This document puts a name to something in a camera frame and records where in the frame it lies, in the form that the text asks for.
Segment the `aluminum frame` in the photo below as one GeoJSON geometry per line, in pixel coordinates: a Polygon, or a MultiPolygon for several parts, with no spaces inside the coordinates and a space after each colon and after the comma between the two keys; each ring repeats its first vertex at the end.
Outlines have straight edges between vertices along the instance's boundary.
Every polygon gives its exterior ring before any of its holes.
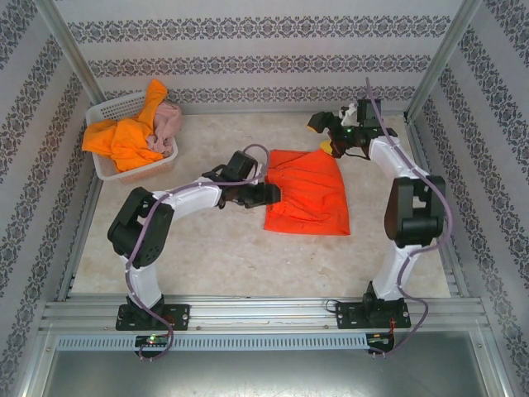
{"type": "Polygon", "coordinates": [[[64,271],[64,280],[57,295],[57,300],[60,302],[64,302],[68,298],[69,292],[74,286],[74,274],[77,271],[79,262],[83,256],[84,245],[86,244],[88,232],[90,231],[90,226],[92,225],[93,215],[98,205],[101,188],[102,180],[96,176],[94,171],[92,183],[90,185],[90,191],[88,192],[87,206],[83,211],[83,215],[81,215],[79,231],[75,237],[74,246],[72,247],[72,255],[70,255],[69,262],[66,265],[66,270],[64,271]]]}
{"type": "MultiPolygon", "coordinates": [[[[176,332],[202,335],[329,334],[363,333],[368,330],[339,330],[335,315],[326,311],[329,299],[212,298],[166,296],[170,304],[190,304],[189,330],[176,332]]],[[[358,299],[341,299],[358,301],[358,299]]],[[[488,395],[511,396],[507,374],[493,339],[484,306],[479,298],[427,299],[430,314],[418,332],[468,332],[488,395]]],[[[19,397],[41,396],[52,370],[62,335],[115,335],[116,313],[125,300],[120,295],[74,296],[66,302],[50,302],[39,326],[35,348],[19,397]]],[[[423,307],[408,303],[412,322],[423,307]]],[[[148,332],[127,332],[130,335],[148,332]]]]}
{"type": "Polygon", "coordinates": [[[463,36],[463,33],[465,33],[467,26],[474,17],[474,14],[478,11],[480,5],[481,0],[463,0],[461,3],[460,9],[455,14],[454,20],[448,28],[448,32],[445,34],[441,45],[439,45],[436,54],[428,65],[428,69],[407,107],[406,115],[409,120],[415,119],[421,111],[422,105],[427,100],[428,95],[430,95],[439,75],[445,68],[448,59],[452,56],[458,41],[463,36]]]}
{"type": "Polygon", "coordinates": [[[63,17],[60,15],[55,0],[35,0],[35,5],[44,18],[46,25],[53,33],[54,38],[59,43],[66,59],[78,75],[79,80],[81,80],[90,100],[94,104],[105,102],[107,100],[105,93],[99,86],[92,70],[88,66],[88,62],[79,49],[79,45],[72,36],[71,31],[69,31],[63,17]]]}
{"type": "MultiPolygon", "coordinates": [[[[410,147],[412,148],[413,159],[419,167],[427,172],[430,172],[427,158],[421,145],[419,144],[419,138],[415,125],[412,122],[407,121],[405,122],[404,126],[406,127],[406,133],[408,141],[410,142],[410,147]]],[[[439,249],[439,253],[441,255],[441,262],[445,268],[445,276],[446,281],[448,282],[450,294],[452,296],[469,297],[470,292],[467,287],[465,277],[463,276],[461,264],[457,260],[454,244],[451,239],[446,243],[445,246],[442,246],[439,249]]]]}

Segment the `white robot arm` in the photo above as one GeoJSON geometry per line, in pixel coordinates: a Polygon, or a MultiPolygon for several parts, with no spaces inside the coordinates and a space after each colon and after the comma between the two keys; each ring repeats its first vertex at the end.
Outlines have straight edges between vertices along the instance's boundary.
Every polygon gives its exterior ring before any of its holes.
{"type": "Polygon", "coordinates": [[[155,261],[164,248],[172,222],[200,209],[223,209],[227,201],[245,208],[280,201],[281,193],[275,184],[257,180],[261,168],[256,159],[244,151],[237,151],[227,165],[219,165],[189,185],[170,191],[132,190],[107,234],[114,251],[125,264],[129,264],[125,272],[130,292],[127,305],[123,305],[125,309],[120,308],[120,315],[128,318],[123,323],[133,324],[136,328],[122,330],[152,329],[156,326],[155,319],[142,307],[159,316],[165,313],[155,261]],[[148,223],[143,238],[143,225],[139,218],[148,223]],[[141,240],[140,248],[133,255],[138,240],[141,240]]]}
{"type": "MultiPolygon", "coordinates": [[[[375,104],[379,110],[380,101],[375,100],[375,104]]],[[[350,148],[359,147],[365,159],[375,162],[392,184],[384,216],[384,229],[389,239],[384,263],[369,283],[362,304],[337,307],[337,310],[348,312],[341,313],[339,328],[340,324],[343,328],[386,328],[390,319],[397,319],[397,328],[408,328],[411,323],[399,287],[404,287],[412,272],[419,257],[417,250],[429,246],[443,230],[443,204],[422,177],[443,195],[445,181],[420,169],[404,152],[391,128],[388,129],[390,138],[386,137],[375,113],[373,104],[363,99],[356,106],[342,108],[338,116],[332,112],[316,113],[307,125],[318,133],[327,131],[331,140],[325,142],[322,149],[329,155],[341,158],[349,155],[350,148]]]]}

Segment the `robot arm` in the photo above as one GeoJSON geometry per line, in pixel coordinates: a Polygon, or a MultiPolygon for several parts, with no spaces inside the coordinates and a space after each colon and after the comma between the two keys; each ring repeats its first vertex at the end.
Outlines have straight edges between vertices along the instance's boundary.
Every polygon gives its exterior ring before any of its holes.
{"type": "MultiPolygon", "coordinates": [[[[375,103],[380,109],[380,101],[375,103]]],[[[369,285],[367,294],[373,302],[400,300],[402,294],[398,290],[397,280],[404,261],[411,252],[430,245],[433,238],[441,235],[444,220],[441,201],[414,171],[426,176],[443,194],[445,181],[420,169],[404,152],[397,134],[390,128],[388,133],[393,137],[393,142],[388,140],[368,99],[359,100],[357,106],[351,104],[342,108],[338,116],[332,112],[316,113],[307,126],[318,133],[328,131],[331,140],[322,146],[328,154],[341,158],[351,147],[359,147],[366,158],[374,161],[391,181],[392,189],[384,217],[389,248],[383,266],[369,285]]],[[[418,257],[411,257],[402,277],[402,285],[405,285],[418,257]]]]}
{"type": "Polygon", "coordinates": [[[139,238],[142,223],[157,201],[165,197],[153,212],[141,248],[132,262],[130,281],[134,294],[129,293],[127,304],[136,320],[150,320],[137,305],[139,299],[154,312],[163,311],[164,300],[158,285],[155,261],[164,249],[165,240],[172,222],[204,208],[223,209],[227,201],[233,201],[245,208],[277,203],[281,199],[275,184],[249,182],[241,185],[226,185],[254,178],[260,173],[261,165],[242,151],[236,152],[227,165],[219,165],[197,179],[190,187],[171,193],[170,191],[149,192],[143,188],[132,190],[122,209],[108,230],[107,237],[114,251],[127,263],[139,238]]]}

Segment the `patterned wallpaper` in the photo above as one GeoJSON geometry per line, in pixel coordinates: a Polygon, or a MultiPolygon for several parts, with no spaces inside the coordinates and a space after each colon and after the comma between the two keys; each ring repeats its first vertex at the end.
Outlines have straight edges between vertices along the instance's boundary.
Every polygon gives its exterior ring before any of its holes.
{"type": "Polygon", "coordinates": [[[529,395],[528,26],[527,2],[484,2],[415,121],[515,395],[529,395]]]}
{"type": "Polygon", "coordinates": [[[460,0],[213,0],[57,5],[103,91],[153,77],[185,112],[332,109],[365,76],[404,110],[460,0]]]}
{"type": "Polygon", "coordinates": [[[0,5],[0,396],[64,277],[93,178],[89,100],[31,1],[0,5]]]}

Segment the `pink towel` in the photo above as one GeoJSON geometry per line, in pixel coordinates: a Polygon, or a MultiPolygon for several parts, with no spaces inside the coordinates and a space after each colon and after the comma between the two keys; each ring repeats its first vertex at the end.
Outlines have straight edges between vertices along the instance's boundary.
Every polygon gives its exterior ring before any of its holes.
{"type": "Polygon", "coordinates": [[[147,146],[164,157],[173,154],[173,136],[182,127],[182,111],[177,105],[162,102],[155,113],[155,133],[147,137],[147,146]]]}

